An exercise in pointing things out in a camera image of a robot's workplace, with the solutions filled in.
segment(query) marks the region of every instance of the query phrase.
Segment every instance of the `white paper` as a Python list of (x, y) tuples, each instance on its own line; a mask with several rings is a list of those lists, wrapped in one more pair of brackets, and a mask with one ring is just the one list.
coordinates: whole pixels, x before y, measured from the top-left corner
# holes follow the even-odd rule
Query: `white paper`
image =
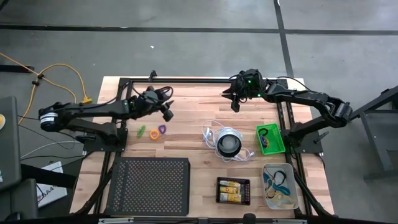
[[(58, 162), (54, 162), (53, 164), (50, 164), (48, 166), (45, 166), (42, 169), (52, 170), (52, 169), (56, 168), (53, 170), (54, 172), (63, 173), (62, 167), (60, 167), (60, 166), (62, 166), (62, 164), (60, 161), (58, 161)], [(39, 208), (43, 207), (44, 205), (46, 205), (48, 203), (51, 203), (55, 200), (58, 200), (58, 199), (68, 195), (67, 189), (65, 187), (56, 187), (56, 186), (51, 186), (51, 185), (46, 185), (46, 184), (37, 184), (37, 185), (40, 187), (40, 189), (44, 193), (44, 198), (42, 199), (42, 192), (39, 190), (39, 187), (36, 187), (37, 201), (38, 201)]]

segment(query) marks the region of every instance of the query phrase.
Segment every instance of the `green object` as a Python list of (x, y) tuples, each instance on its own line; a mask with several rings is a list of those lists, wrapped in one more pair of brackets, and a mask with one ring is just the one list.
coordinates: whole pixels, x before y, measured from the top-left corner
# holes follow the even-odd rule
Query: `green object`
[[(268, 134), (265, 136), (265, 138), (268, 140), (268, 147), (266, 147), (266, 148), (264, 148), (261, 144), (260, 135), (259, 135), (259, 130), (261, 128), (268, 129)], [(256, 127), (256, 136), (257, 136), (257, 139), (259, 140), (261, 152), (263, 155), (272, 155), (272, 154), (277, 154), (277, 153), (286, 151), (284, 142), (282, 140), (282, 136), (280, 135), (280, 131), (279, 131), (277, 124), (265, 124), (265, 125), (257, 126)]]
[(144, 132), (145, 132), (145, 129), (146, 129), (145, 125), (142, 125), (141, 128), (138, 129), (137, 138), (141, 138), (141, 136), (142, 136), (142, 135), (144, 134)]

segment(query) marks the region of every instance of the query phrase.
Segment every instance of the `green clip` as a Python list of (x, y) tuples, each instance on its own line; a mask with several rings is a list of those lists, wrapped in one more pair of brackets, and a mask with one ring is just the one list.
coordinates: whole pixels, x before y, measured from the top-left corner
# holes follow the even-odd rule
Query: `green clip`
[(141, 128), (138, 129), (137, 138), (141, 138), (141, 136), (144, 134), (145, 129), (146, 129), (145, 125), (142, 125)]

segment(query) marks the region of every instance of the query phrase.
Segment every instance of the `white cable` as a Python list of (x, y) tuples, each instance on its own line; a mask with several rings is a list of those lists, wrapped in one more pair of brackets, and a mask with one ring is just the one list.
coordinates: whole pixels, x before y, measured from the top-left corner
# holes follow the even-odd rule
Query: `white cable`
[[(204, 130), (203, 130), (203, 129), (204, 129), (204, 125), (205, 125), (206, 123), (208, 123), (208, 122), (217, 123), (217, 124), (221, 125), (222, 128), (217, 129), (216, 131), (212, 131), (210, 128), (206, 128), (206, 133), (205, 133)], [(243, 159), (240, 158), (238, 155), (234, 156), (233, 158), (225, 158), (225, 157), (223, 157), (221, 154), (219, 154), (219, 152), (218, 152), (218, 150), (217, 150), (217, 146), (216, 146), (216, 133), (219, 132), (219, 131), (222, 131), (222, 130), (224, 130), (224, 129), (226, 129), (226, 128), (230, 128), (230, 127), (226, 127), (226, 126), (222, 125), (220, 122), (217, 122), (217, 121), (214, 121), (214, 120), (205, 121), (205, 122), (202, 124), (202, 126), (201, 126), (201, 132), (202, 132), (202, 134), (203, 134), (203, 139), (205, 140), (206, 145), (207, 145), (209, 148), (215, 149), (216, 156), (219, 157), (219, 158), (221, 158), (224, 162), (231, 162), (232, 160), (234, 160), (234, 161), (239, 161), (239, 162), (250, 160), (250, 158), (251, 158), (252, 156), (254, 156), (254, 152), (250, 152), (250, 151), (249, 151), (248, 149), (246, 149), (246, 148), (242, 148), (242, 149), (246, 150), (246, 152), (247, 152), (247, 156), (246, 156), (245, 158), (243, 158)]]
[(23, 159), (24, 157), (26, 157), (26, 156), (32, 154), (32, 153), (35, 152), (35, 151), (38, 151), (38, 150), (42, 149), (42, 148), (45, 148), (45, 147), (48, 147), (48, 146), (52, 146), (52, 145), (54, 145), (54, 144), (60, 144), (60, 143), (75, 143), (75, 144), (76, 144), (76, 143), (81, 143), (81, 142), (76, 142), (76, 141), (53, 142), (53, 143), (50, 143), (50, 144), (46, 144), (46, 145), (44, 145), (44, 146), (40, 146), (40, 147), (38, 147), (37, 149), (33, 150), (32, 152), (29, 152), (29, 153), (27, 153), (27, 154), (21, 156), (21, 159)]

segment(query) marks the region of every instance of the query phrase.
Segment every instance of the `orange clip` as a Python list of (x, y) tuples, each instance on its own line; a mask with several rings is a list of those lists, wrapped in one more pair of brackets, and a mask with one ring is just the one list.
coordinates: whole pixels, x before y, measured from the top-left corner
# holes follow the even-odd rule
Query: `orange clip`
[(150, 131), (149, 137), (150, 137), (152, 140), (158, 139), (158, 138), (159, 138), (159, 131), (158, 131), (157, 129), (153, 129), (152, 131)]

